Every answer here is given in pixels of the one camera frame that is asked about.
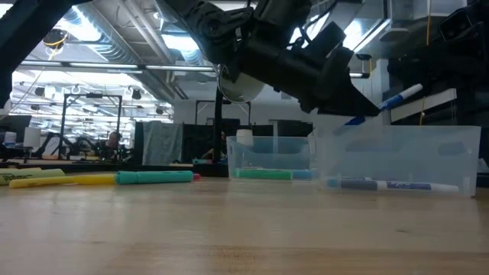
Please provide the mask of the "black office partition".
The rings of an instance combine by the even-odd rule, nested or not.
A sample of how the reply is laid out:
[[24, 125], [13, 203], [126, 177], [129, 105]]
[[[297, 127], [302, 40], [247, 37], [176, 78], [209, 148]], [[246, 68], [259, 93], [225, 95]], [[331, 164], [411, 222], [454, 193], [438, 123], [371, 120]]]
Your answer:
[[[226, 138], [235, 136], [238, 130], [251, 130], [255, 137], [279, 137], [280, 143], [285, 143], [284, 137], [306, 138], [313, 130], [313, 124], [302, 121], [278, 120], [268, 125], [240, 125], [237, 118], [223, 118], [221, 123], [221, 162], [227, 161]], [[182, 161], [213, 160], [214, 126], [184, 125]]]

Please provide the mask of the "grey fabric partition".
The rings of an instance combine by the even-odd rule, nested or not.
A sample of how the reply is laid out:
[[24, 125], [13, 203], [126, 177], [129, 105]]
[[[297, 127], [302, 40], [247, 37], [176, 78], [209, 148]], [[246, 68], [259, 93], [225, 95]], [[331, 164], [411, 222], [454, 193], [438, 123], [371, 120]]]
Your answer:
[[183, 125], [160, 121], [143, 123], [144, 149], [142, 164], [166, 166], [175, 160], [181, 161], [183, 148]]

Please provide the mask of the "white ceiling device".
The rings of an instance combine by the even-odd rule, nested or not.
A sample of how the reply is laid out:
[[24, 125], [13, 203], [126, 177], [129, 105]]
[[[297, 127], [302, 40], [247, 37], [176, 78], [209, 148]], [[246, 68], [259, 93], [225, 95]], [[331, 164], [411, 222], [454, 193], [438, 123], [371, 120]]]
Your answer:
[[389, 27], [379, 36], [379, 41], [383, 43], [393, 43], [402, 40], [410, 31], [404, 27]]

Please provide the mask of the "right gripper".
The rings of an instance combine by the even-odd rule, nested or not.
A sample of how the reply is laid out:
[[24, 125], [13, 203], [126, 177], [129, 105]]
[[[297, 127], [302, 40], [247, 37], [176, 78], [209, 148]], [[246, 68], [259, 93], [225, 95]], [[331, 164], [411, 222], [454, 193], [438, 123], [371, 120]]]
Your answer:
[[454, 40], [389, 59], [387, 71], [403, 83], [420, 84], [420, 95], [485, 84], [489, 80], [489, 26], [472, 22]]

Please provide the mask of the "blue dry-erase marker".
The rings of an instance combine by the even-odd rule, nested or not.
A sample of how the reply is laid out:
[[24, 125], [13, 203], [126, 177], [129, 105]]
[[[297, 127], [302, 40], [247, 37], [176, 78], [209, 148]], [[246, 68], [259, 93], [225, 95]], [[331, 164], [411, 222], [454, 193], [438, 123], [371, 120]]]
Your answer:
[[[388, 100], [382, 102], [377, 107], [378, 107], [380, 112], [391, 110], [392, 108], [396, 107], [400, 103], [404, 102], [409, 97], [417, 94], [418, 92], [420, 92], [422, 90], [423, 90], [423, 85], [418, 83], [414, 86], [409, 87], [408, 89], [403, 90], [399, 94], [390, 97]], [[361, 125], [364, 122], [366, 122], [367, 120], [368, 120], [368, 117], [366, 117], [366, 116], [354, 117], [353, 119], [351, 119], [350, 121], [345, 123], [345, 126]]]

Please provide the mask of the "clear plastic bin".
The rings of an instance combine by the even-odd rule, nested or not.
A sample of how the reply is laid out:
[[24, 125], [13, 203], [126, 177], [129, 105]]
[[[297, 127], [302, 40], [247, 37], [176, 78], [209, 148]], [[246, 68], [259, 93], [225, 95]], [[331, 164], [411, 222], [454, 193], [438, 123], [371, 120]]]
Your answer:
[[309, 142], [305, 137], [254, 137], [254, 145], [239, 144], [236, 137], [227, 138], [228, 175], [232, 180], [252, 180], [232, 177], [236, 169], [310, 170]]
[[316, 127], [308, 142], [321, 180], [429, 183], [474, 196], [480, 139], [477, 126], [355, 125]]

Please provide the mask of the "white box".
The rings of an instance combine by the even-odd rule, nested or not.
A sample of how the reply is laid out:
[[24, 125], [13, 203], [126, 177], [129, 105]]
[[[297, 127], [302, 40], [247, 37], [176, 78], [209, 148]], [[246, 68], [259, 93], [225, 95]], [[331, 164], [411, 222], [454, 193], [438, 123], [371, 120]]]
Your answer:
[[39, 147], [41, 140], [41, 129], [26, 127], [24, 130], [24, 147]]

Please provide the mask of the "black gooseneck desk lamp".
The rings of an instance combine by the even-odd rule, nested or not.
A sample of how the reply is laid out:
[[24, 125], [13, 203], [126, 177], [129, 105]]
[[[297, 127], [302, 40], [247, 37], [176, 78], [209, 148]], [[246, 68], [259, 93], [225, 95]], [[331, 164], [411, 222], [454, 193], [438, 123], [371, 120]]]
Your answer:
[[264, 84], [244, 73], [233, 77], [229, 69], [219, 65], [216, 70], [217, 86], [215, 94], [215, 111], [213, 118], [213, 145], [194, 164], [227, 164], [227, 141], [223, 128], [222, 106], [224, 101], [231, 104], [247, 105], [248, 118], [251, 118], [251, 101], [255, 99], [264, 88]]

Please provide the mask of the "long LED light bar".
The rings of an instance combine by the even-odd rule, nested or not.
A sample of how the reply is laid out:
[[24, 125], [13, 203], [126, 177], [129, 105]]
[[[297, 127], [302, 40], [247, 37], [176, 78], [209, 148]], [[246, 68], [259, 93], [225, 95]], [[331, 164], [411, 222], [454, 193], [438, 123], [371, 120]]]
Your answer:
[[[278, 63], [265, 65], [246, 65], [236, 66], [232, 68], [227, 66], [229, 72], [244, 72], [258, 73], [264, 72], [268, 68], [268, 72], [275, 73], [308, 73], [309, 75], [317, 76], [321, 69], [316, 66], [310, 66], [307, 63]], [[103, 70], [108, 73], [130, 73], [135, 71], [175, 71], [175, 72], [196, 72], [196, 73], [211, 73], [218, 69], [213, 66], [187, 66], [187, 65], [171, 65], [171, 64], [123, 64], [123, 63], [92, 63], [92, 62], [74, 62], [74, 61], [47, 61], [47, 60], [24, 60], [18, 66], [17, 70], [66, 70], [66, 71], [88, 71], [88, 70]]]

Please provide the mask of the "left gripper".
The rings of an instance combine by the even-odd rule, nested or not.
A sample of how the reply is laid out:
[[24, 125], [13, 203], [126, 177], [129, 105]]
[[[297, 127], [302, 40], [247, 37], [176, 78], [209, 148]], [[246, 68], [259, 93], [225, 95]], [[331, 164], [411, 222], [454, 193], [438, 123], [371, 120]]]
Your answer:
[[287, 62], [307, 63], [321, 72], [315, 75], [285, 72], [284, 92], [298, 99], [306, 113], [317, 110], [320, 115], [376, 116], [380, 109], [367, 99], [351, 82], [348, 63], [353, 52], [344, 47], [335, 48], [329, 57], [320, 61], [304, 60], [295, 56]]

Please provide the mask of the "black computer monitor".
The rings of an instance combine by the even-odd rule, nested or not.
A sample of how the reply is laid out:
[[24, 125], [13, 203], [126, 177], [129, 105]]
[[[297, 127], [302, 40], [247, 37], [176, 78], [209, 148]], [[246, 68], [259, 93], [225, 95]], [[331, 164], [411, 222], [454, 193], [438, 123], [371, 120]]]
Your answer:
[[24, 133], [25, 128], [30, 125], [31, 115], [8, 115], [0, 118], [0, 131]]

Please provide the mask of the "teal highlighter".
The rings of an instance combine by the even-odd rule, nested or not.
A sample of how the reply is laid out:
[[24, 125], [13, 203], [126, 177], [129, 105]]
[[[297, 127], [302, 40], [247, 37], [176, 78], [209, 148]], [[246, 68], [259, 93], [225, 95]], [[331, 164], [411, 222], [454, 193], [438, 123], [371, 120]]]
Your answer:
[[160, 183], [190, 183], [193, 181], [192, 171], [119, 171], [115, 174], [118, 185], [160, 184]]

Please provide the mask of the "person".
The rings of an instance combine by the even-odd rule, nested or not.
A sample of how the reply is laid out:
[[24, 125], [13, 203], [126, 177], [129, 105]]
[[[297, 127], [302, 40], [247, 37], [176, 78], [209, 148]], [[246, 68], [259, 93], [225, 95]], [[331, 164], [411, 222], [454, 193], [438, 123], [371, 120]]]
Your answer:
[[120, 134], [117, 131], [113, 131], [109, 134], [108, 140], [105, 142], [105, 145], [115, 150], [119, 146], [120, 138]]

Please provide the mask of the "small white container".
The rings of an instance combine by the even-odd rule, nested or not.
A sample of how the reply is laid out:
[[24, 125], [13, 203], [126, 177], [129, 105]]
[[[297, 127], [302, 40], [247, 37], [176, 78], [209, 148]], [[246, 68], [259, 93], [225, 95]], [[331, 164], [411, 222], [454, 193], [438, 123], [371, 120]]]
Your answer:
[[236, 141], [247, 147], [254, 145], [254, 136], [251, 129], [239, 129], [236, 132]]

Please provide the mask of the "thin yellow marker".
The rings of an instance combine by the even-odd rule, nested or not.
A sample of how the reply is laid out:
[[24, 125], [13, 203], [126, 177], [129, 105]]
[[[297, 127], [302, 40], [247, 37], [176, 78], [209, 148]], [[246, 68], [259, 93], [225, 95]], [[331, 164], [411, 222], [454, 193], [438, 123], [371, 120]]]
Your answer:
[[110, 186], [115, 185], [115, 174], [93, 174], [73, 176], [73, 183], [79, 185]]
[[22, 180], [11, 180], [9, 187], [11, 189], [30, 188], [37, 186], [51, 186], [63, 184], [81, 184], [87, 181], [87, 176], [55, 176], [42, 178], [29, 178]]

